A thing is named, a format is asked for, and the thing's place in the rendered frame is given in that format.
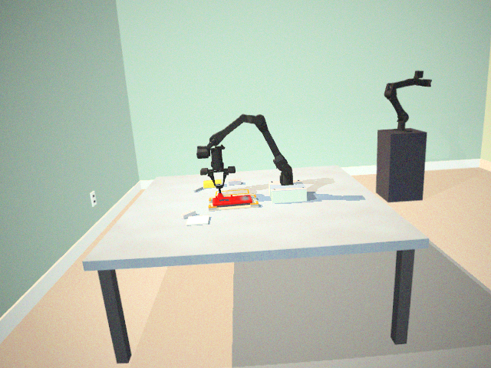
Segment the cream flat square tile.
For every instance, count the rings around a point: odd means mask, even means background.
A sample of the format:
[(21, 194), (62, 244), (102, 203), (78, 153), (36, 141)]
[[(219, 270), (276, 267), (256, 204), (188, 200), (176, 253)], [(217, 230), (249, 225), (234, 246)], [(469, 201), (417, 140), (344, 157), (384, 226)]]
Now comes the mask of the cream flat square tile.
[(209, 215), (190, 216), (187, 219), (186, 225), (208, 225)]

